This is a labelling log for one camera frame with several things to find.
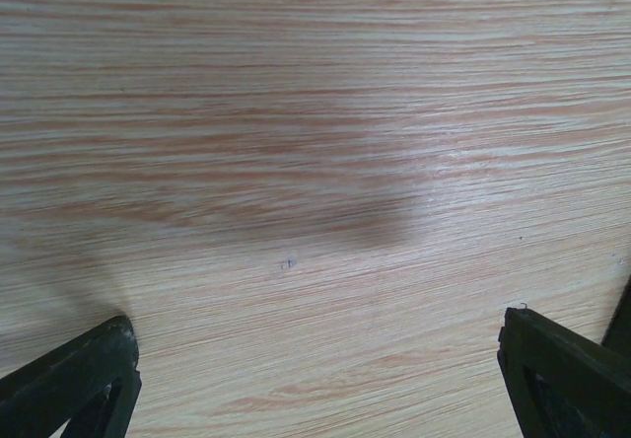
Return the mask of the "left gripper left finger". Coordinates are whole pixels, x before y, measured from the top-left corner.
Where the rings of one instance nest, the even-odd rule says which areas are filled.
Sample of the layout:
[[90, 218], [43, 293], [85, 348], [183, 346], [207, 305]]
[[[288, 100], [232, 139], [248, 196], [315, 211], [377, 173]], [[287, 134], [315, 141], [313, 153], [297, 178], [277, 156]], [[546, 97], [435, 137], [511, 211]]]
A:
[[128, 317], [115, 316], [1, 379], [3, 437], [123, 437], [142, 382]]

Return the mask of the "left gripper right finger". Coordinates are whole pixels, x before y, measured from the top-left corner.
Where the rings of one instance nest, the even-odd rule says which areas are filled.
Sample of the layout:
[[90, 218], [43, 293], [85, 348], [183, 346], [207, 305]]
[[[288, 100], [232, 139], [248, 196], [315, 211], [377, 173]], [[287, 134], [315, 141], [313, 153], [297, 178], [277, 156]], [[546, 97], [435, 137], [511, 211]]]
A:
[[498, 362], [525, 437], [628, 437], [630, 357], [509, 308]]

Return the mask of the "folding chess board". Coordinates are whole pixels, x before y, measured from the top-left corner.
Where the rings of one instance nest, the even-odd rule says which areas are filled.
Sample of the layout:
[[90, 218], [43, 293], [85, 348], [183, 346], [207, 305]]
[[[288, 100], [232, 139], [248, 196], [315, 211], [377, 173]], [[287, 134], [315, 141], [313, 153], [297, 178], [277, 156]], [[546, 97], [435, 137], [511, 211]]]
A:
[[623, 357], [631, 355], [631, 278], [622, 291], [601, 345]]

